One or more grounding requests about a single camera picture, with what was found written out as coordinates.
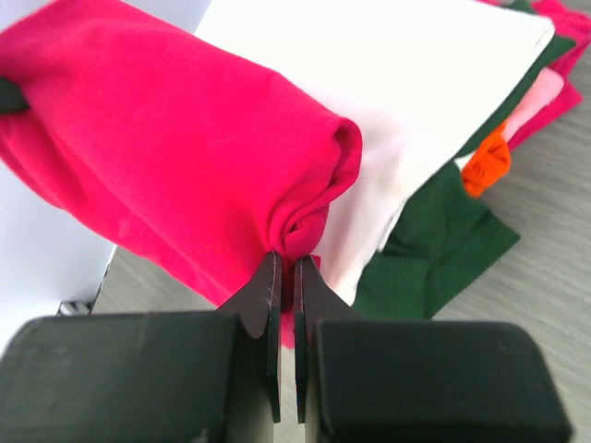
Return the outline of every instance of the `white cloth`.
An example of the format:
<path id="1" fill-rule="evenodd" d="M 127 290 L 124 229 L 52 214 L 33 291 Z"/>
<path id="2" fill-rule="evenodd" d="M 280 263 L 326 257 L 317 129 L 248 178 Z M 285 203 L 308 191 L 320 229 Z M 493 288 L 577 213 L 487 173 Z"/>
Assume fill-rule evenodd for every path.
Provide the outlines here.
<path id="1" fill-rule="evenodd" d="M 359 123 L 361 178 L 331 204 L 315 251 L 327 283 L 352 304 L 404 202 L 501 105 L 553 33 L 547 18 L 471 0 L 212 0 L 196 35 Z M 390 126 L 393 114 L 424 137 L 400 149 L 406 135 Z M 382 182 L 384 170 L 392 179 Z"/>

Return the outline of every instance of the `black object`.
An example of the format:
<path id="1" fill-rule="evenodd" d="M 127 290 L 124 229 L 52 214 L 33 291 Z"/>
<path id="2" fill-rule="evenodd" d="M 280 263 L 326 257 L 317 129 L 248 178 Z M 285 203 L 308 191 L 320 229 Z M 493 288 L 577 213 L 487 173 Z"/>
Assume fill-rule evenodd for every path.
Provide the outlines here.
<path id="1" fill-rule="evenodd" d="M 29 109 L 29 104 L 17 84 L 0 77 L 0 114 Z"/>
<path id="2" fill-rule="evenodd" d="M 271 442 L 290 290 L 281 269 L 268 254 L 217 311 L 31 322 L 0 362 L 0 443 Z M 542 355 L 521 329 L 363 319 L 310 257 L 293 280 L 308 443 L 569 441 Z"/>

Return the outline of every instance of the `stack of cloth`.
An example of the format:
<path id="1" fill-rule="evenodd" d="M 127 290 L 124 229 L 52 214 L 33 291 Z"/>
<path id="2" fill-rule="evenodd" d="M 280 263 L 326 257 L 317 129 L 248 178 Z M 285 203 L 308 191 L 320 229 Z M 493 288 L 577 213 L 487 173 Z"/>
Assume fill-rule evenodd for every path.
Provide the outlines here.
<path id="1" fill-rule="evenodd" d="M 212 0 L 195 36 L 55 0 L 0 33 L 30 104 L 0 157 L 216 305 L 276 250 L 364 315 L 431 318 L 519 240 L 480 196 L 582 100 L 590 42 L 558 0 Z"/>

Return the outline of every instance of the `red fabric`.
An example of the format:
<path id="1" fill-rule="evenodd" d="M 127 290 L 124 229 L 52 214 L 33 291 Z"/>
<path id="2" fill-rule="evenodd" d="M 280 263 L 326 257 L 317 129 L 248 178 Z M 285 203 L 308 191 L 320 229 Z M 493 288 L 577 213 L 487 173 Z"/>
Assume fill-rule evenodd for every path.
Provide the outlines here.
<path id="1" fill-rule="evenodd" d="M 480 1 L 492 5 L 501 3 L 499 0 Z M 554 23 L 557 34 L 574 40 L 576 46 L 550 65 L 553 70 L 564 78 L 564 88 L 562 88 L 560 95 L 517 131 L 509 140 L 511 150 L 517 148 L 537 131 L 556 121 L 583 101 L 583 96 L 568 80 L 568 76 L 591 42 L 591 18 L 581 12 L 567 8 L 559 0 L 539 0 L 533 3 L 532 7 L 540 16 L 550 18 Z"/>
<path id="2" fill-rule="evenodd" d="M 119 0 L 57 0 L 4 31 L 0 75 L 31 106 L 0 116 L 8 166 L 216 305 L 265 252 L 288 269 L 312 251 L 359 172 L 351 121 Z"/>

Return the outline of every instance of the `light pink fabric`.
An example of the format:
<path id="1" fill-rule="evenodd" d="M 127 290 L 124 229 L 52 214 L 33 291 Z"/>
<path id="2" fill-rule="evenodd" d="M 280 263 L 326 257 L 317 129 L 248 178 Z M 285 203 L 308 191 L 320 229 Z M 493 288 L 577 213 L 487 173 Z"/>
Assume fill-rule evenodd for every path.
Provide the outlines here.
<path id="1" fill-rule="evenodd" d="M 536 81 L 507 119 L 502 132 L 505 140 L 511 139 L 519 129 L 551 104 L 561 93 L 564 79 L 549 67 L 542 69 Z"/>
<path id="2" fill-rule="evenodd" d="M 491 5 L 501 3 L 499 0 L 480 1 Z M 591 18 L 582 12 L 569 9 L 559 0 L 540 0 L 532 4 L 532 7 L 539 15 L 550 18 L 554 22 L 556 33 L 574 40 L 576 46 L 550 65 L 564 79 L 561 93 L 515 133 L 509 140 L 510 150 L 517 148 L 524 140 L 583 101 L 583 96 L 571 84 L 568 76 L 591 42 Z"/>

